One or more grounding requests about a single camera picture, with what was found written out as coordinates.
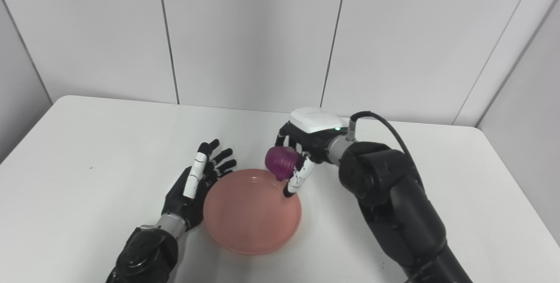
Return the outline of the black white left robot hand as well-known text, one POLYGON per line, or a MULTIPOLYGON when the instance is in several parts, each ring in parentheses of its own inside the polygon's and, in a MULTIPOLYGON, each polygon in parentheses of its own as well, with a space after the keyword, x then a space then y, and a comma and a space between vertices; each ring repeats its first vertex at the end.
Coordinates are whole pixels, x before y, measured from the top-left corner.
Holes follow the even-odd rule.
POLYGON ((218 139, 202 142, 190 167, 181 173, 165 197, 162 214, 180 218, 186 231, 202 223, 203 206, 209 191, 237 165, 232 159, 231 148, 212 155, 219 146, 218 139))

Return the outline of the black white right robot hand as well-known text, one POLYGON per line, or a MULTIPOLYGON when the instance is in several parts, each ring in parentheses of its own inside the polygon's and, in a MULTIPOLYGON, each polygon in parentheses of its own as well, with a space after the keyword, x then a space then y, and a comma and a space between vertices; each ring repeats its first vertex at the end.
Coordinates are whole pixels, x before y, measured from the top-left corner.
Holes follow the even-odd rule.
POLYGON ((340 166, 342 154, 352 141, 347 140, 348 123, 341 117, 318 107, 305 107, 292 111, 288 121, 278 131, 274 148, 282 148, 286 159, 287 182, 283 195, 294 196, 312 173, 316 164, 340 166))

